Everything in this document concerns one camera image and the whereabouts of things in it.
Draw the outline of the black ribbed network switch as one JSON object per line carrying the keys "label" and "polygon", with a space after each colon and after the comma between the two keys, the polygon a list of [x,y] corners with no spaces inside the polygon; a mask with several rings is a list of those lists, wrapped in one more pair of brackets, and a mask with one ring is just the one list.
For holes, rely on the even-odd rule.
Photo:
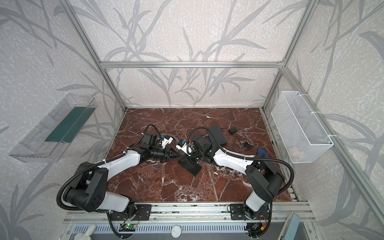
{"label": "black ribbed network switch", "polygon": [[189,157],[183,157],[178,161],[178,164],[182,166],[186,171],[188,171],[191,175],[196,177],[199,172],[202,170],[202,166],[199,165],[193,159],[191,160]]}

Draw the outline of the small black power adapter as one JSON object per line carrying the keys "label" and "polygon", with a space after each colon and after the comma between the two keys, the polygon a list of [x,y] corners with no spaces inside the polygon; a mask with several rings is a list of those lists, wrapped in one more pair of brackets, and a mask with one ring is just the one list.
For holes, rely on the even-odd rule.
{"label": "small black power adapter", "polygon": [[234,144],[240,148],[240,149],[252,149],[254,146],[251,144],[251,142],[248,140],[248,138],[240,135],[238,133],[238,130],[236,128],[224,128],[221,127],[222,130],[226,130],[233,138],[234,138]]}

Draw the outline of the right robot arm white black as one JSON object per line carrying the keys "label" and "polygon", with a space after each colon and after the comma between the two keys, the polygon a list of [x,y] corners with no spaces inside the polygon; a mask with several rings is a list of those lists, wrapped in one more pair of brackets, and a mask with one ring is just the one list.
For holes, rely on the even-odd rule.
{"label": "right robot arm white black", "polygon": [[294,181],[293,167],[279,159],[269,158],[261,149],[257,155],[242,155],[225,149],[220,140],[223,134],[215,134],[211,128],[205,128],[208,135],[188,135],[180,140],[177,148],[186,154],[180,161],[189,173],[196,175],[201,166],[198,161],[216,164],[244,174],[252,186],[252,192],[242,205],[241,216],[249,220],[264,220],[256,227],[247,227],[247,235],[257,239],[267,232],[271,225],[273,200],[282,194]]}

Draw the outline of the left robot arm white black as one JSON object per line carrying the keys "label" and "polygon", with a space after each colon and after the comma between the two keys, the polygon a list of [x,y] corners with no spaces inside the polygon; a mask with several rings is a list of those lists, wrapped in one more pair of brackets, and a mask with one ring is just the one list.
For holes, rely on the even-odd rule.
{"label": "left robot arm white black", "polygon": [[123,216],[125,221],[141,220],[143,209],[128,197],[108,192],[108,181],[150,159],[166,163],[180,158],[181,154],[171,147],[173,140],[175,137],[170,135],[144,131],[141,138],[122,154],[95,164],[80,164],[75,174],[58,191],[57,205],[67,211],[105,213],[113,233],[121,240],[128,239],[129,234],[120,234],[114,227],[112,214]]}

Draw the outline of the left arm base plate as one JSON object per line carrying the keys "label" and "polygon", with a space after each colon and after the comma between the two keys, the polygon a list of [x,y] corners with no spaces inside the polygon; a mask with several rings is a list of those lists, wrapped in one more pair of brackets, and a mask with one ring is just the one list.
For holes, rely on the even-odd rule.
{"label": "left arm base plate", "polygon": [[123,212],[111,212],[110,218],[112,221],[148,221],[151,209],[150,204],[129,205]]}

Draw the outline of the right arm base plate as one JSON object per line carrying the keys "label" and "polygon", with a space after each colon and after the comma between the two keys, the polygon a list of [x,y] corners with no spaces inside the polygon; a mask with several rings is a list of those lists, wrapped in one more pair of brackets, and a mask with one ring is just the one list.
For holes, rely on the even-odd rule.
{"label": "right arm base plate", "polygon": [[230,204],[231,220],[269,220],[271,216],[270,206],[262,205],[258,211],[252,210],[245,204]]}

